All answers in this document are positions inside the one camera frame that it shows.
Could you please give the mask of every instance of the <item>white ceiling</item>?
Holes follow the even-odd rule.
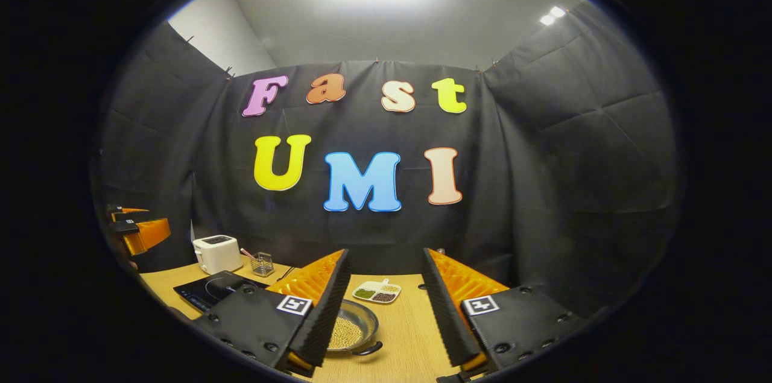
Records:
[[[378,57],[480,70],[545,28],[552,6],[580,1],[237,0],[278,67]]]

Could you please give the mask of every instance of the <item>yellow letter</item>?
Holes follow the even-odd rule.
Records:
[[[303,172],[303,155],[306,145],[311,143],[311,137],[306,134],[296,134],[287,138],[289,144],[289,166],[284,175],[273,174],[273,152],[282,140],[276,136],[263,136],[255,141],[257,155],[255,157],[255,181],[265,190],[282,191],[292,188]]]
[[[437,99],[439,106],[448,113],[461,113],[466,110],[466,103],[459,103],[455,100],[456,92],[464,92],[464,86],[455,84],[452,78],[442,78],[440,81],[432,83],[432,89],[437,90]]]
[[[416,108],[416,99],[413,98],[413,86],[407,81],[386,81],[381,88],[385,98],[381,98],[381,105],[390,112],[409,112]]]

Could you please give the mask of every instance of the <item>metal utensil holder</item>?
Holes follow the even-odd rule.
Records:
[[[268,277],[273,273],[273,260],[268,253],[258,252],[249,262],[252,263],[252,271],[257,276]]]

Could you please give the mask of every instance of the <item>white divided dish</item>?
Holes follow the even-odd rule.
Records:
[[[369,294],[369,297],[367,298],[359,297],[358,295],[356,295],[356,292],[360,290],[366,291],[368,294],[372,292],[372,294]],[[353,290],[351,295],[353,295],[358,300],[365,300],[373,303],[391,303],[397,300],[397,296],[399,296],[400,291],[402,291],[401,286],[389,283],[388,279],[383,279],[383,281],[381,282],[373,282],[373,281],[362,282],[361,285],[359,285],[355,290]],[[379,297],[378,294],[383,294],[382,296],[380,296],[381,300],[375,300],[375,297]]]

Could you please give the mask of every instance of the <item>black induction cooktop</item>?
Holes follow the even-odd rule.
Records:
[[[204,279],[175,286],[174,291],[189,301],[190,304],[200,309],[201,312],[207,312],[215,304],[219,303],[220,300],[228,297],[230,293],[233,293],[245,284],[251,284],[258,288],[268,286],[229,271],[221,271],[220,273],[204,277]]]

